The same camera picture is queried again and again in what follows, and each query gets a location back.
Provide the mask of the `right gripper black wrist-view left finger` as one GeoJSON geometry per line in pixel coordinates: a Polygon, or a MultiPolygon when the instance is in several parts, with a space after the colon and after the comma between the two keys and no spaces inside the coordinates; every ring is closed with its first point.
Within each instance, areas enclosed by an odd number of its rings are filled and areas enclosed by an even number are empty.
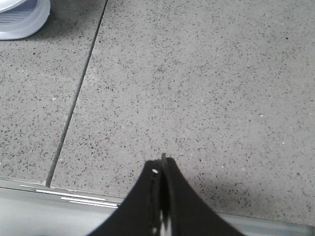
{"type": "Polygon", "coordinates": [[[145,162],[144,168],[120,206],[91,236],[159,236],[161,162],[145,162]]]}

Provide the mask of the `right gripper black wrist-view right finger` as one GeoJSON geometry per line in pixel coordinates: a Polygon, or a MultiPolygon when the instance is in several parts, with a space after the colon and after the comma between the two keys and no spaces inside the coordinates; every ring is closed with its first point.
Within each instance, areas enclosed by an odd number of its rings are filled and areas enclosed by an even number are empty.
{"type": "Polygon", "coordinates": [[[242,236],[212,211],[184,178],[175,160],[161,157],[161,206],[172,236],[242,236]]]}

